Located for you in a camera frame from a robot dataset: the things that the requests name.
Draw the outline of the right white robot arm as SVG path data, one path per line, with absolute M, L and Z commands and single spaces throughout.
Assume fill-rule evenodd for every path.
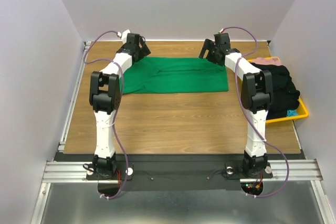
M 228 33 L 215 34 L 214 40 L 205 39 L 199 58 L 225 66 L 235 74 L 238 101 L 248 123 L 241 170 L 248 177 L 258 175 L 268 165 L 265 129 L 273 101 L 270 71 L 258 69 L 231 48 Z

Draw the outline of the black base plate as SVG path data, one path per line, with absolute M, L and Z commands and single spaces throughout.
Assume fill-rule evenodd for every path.
M 84 164 L 86 179 L 101 192 L 178 190 L 251 190 L 272 178 L 265 158 L 249 161 L 242 154 L 116 154 Z

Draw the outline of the aluminium mounting rail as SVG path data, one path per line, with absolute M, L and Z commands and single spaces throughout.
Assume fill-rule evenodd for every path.
M 187 162 L 131 162 L 128 179 L 134 181 L 144 176 L 145 180 L 155 179 L 187 179 L 207 181 L 219 178 L 239 179 L 241 182 L 254 181 L 258 176 L 248 177 L 238 171 L 238 166 L 225 164 L 223 161 L 187 161 Z M 270 161 L 263 172 L 263 181 L 322 181 L 323 177 L 316 160 L 282 160 Z M 99 175 L 88 175 L 83 162 L 48 162 L 45 166 L 42 182 L 44 183 L 113 183 L 118 181 L 117 175 L 107 179 Z

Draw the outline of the green t shirt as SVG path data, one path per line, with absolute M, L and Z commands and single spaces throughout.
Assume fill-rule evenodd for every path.
M 123 93 L 226 92 L 226 68 L 201 58 L 145 57 L 125 71 Z

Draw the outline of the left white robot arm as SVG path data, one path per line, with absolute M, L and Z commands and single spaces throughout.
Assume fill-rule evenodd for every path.
M 88 170 L 106 179 L 118 173 L 113 127 L 121 102 L 123 74 L 151 53 L 140 34 L 126 30 L 117 36 L 122 41 L 121 48 L 106 67 L 92 72 L 89 89 L 89 103 L 96 119 L 96 149 Z

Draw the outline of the yellow plastic bin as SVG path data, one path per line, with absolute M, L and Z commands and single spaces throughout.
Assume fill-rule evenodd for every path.
M 260 70 L 268 70 L 272 76 L 274 100 L 270 105 L 267 120 L 285 121 L 288 117 L 300 116 L 300 91 L 293 83 L 290 72 L 279 58 L 256 58 L 250 63 Z

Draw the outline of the black t shirt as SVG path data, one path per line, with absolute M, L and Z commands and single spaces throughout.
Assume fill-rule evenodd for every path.
M 299 107 L 300 91 L 296 89 L 285 66 L 251 64 L 260 70 L 270 71 L 272 75 L 274 100 L 268 111 L 268 120 L 285 118 L 288 110 L 296 110 Z

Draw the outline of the pink t shirt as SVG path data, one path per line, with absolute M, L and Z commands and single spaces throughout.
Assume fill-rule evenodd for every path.
M 249 62 L 255 63 L 257 65 L 282 66 L 281 60 L 277 57 L 268 57 L 268 58 L 257 57 L 255 59 L 250 60 Z

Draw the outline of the teal t shirt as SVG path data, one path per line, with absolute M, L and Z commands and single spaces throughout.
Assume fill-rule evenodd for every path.
M 286 117 L 298 116 L 297 110 L 288 110 Z

